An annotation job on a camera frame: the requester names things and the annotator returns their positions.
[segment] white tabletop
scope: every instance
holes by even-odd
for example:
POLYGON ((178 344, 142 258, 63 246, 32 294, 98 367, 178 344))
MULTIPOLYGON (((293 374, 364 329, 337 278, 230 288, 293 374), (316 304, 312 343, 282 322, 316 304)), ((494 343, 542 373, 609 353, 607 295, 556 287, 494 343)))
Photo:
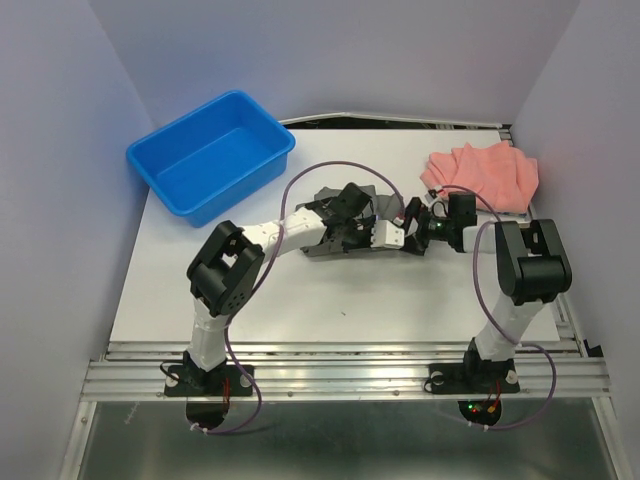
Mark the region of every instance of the white tabletop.
MULTIPOLYGON (((187 342, 193 305, 187 266, 222 220, 252 225, 278 216, 286 183, 303 168, 327 160, 366 164, 390 178, 408 201, 426 189, 420 173, 431 152, 469 142, 488 147, 498 132, 481 130, 295 130, 297 145, 286 172, 209 225, 194 229, 150 193, 129 265, 112 342, 187 342)), ((292 189, 290 211, 322 187, 353 181, 389 193, 383 182, 351 167, 320 168, 292 189)), ((481 255, 480 282, 492 305, 499 287, 495 257, 481 255)), ((471 256, 432 242, 423 257, 369 252, 310 259, 280 257, 256 296, 236 317, 231 337, 250 342, 465 342, 485 317, 475 298, 471 256)), ((554 312, 546 307, 526 340, 558 340, 554 312)))

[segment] pink cloth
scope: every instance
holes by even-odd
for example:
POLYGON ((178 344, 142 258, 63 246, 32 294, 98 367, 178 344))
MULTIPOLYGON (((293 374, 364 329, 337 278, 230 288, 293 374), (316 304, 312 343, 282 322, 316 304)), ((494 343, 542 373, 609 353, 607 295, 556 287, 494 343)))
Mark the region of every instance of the pink cloth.
MULTIPOLYGON (((470 188, 499 212, 525 213, 538 188, 538 161, 507 141, 489 148, 467 143, 451 153, 432 153, 420 179, 428 188, 447 184, 470 188)), ((486 210, 480 201, 477 204, 486 210)))

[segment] blue bin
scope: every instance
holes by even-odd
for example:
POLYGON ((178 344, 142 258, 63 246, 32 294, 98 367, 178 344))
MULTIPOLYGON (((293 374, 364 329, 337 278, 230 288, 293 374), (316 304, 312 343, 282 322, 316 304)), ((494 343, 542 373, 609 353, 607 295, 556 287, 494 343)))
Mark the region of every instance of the blue bin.
POLYGON ((294 146, 249 95, 232 91, 138 140, 127 159, 172 213, 201 227, 282 174, 294 146))

